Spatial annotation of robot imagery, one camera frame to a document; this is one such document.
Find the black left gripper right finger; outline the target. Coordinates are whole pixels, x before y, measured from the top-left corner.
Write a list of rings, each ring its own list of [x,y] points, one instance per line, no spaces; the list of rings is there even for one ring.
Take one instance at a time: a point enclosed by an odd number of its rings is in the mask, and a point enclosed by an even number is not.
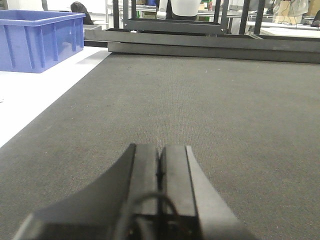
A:
[[[191,240],[254,240],[206,177],[192,148],[167,145],[160,157],[161,190]]]

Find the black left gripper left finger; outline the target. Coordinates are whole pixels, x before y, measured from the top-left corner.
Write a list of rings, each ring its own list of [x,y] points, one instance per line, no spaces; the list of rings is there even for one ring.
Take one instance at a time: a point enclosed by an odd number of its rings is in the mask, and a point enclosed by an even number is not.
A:
[[[31,213],[15,240],[109,240],[123,204],[157,191],[158,151],[130,144],[122,156],[82,190]]]

